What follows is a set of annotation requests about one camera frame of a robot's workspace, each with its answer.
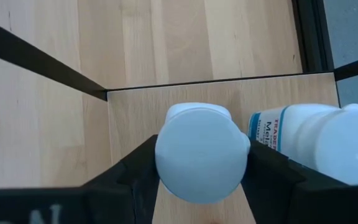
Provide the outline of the white melatonin supplement bottle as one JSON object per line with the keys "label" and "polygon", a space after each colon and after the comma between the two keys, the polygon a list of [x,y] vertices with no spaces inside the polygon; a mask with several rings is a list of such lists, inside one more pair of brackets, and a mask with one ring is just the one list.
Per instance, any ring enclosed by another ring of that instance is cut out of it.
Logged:
{"label": "white melatonin supplement bottle", "polygon": [[191,203],[216,203],[240,184],[250,139],[228,109],[210,103],[172,105],[155,144],[163,185]]}
{"label": "white melatonin supplement bottle", "polygon": [[358,104],[296,104],[251,115],[248,137],[289,159],[358,185]]}

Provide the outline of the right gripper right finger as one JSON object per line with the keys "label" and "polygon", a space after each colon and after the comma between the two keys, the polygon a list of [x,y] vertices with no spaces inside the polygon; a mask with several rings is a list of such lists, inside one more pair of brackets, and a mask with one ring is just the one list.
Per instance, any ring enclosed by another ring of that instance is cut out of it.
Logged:
{"label": "right gripper right finger", "polygon": [[252,141],[241,181],[256,224],[358,224],[358,185],[347,185]]}

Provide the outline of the wooden shelf black frame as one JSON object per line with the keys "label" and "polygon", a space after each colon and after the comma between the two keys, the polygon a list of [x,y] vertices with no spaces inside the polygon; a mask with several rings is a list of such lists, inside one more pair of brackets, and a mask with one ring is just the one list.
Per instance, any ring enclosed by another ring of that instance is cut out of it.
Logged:
{"label": "wooden shelf black frame", "polygon": [[[117,105],[110,105],[109,125],[113,148],[120,152],[114,164],[131,153],[162,127],[163,111],[170,104],[186,100],[223,103],[234,110],[241,127],[253,109],[264,109],[257,92],[268,91],[273,104],[299,103],[302,100],[337,104],[335,81],[358,75],[358,61],[336,68],[332,72],[303,73],[282,77],[260,77],[254,80],[216,80],[214,82],[181,83],[120,90]],[[239,222],[255,220],[243,188],[235,190],[231,202],[237,203],[233,218]],[[90,224],[87,221],[86,188],[0,189],[0,222],[10,224]],[[157,193],[154,215],[162,212],[162,199]]]}

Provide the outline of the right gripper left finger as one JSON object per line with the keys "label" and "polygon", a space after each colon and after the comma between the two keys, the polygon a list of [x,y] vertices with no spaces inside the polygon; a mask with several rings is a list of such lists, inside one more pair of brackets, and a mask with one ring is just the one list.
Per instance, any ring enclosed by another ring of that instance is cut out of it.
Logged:
{"label": "right gripper left finger", "polygon": [[152,224],[160,177],[153,135],[111,168],[85,183],[90,224]]}

